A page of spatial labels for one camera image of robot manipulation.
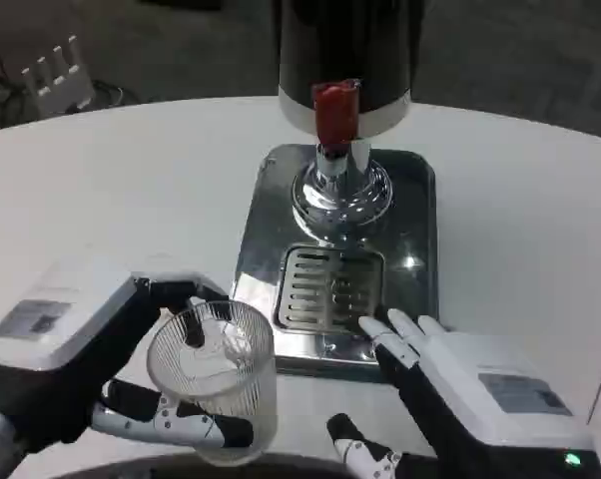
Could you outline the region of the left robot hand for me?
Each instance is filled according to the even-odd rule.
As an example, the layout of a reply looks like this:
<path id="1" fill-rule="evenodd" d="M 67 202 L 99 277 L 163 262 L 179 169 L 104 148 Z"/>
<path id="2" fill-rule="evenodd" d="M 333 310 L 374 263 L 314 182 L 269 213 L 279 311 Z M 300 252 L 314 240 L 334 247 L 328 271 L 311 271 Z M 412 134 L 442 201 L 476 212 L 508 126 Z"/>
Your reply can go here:
<path id="1" fill-rule="evenodd" d="M 250 421 L 118 378 L 163 309 L 224 296 L 196 272 L 149 277 L 98 256 L 54 264 L 0 320 L 0 424 L 9 440 L 36 453 L 90 428 L 149 443 L 250 446 Z"/>

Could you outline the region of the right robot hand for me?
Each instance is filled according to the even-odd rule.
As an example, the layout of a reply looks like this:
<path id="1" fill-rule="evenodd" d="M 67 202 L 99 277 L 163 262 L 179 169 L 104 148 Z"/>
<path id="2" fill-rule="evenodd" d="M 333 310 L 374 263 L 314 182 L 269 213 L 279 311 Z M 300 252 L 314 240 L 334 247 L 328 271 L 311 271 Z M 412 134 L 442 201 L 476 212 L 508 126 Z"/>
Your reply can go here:
<path id="1" fill-rule="evenodd" d="M 511 344 L 395 308 L 358 324 L 434 454 L 374 442 L 339 413 L 326 429 L 353 477 L 601 478 L 585 421 Z"/>

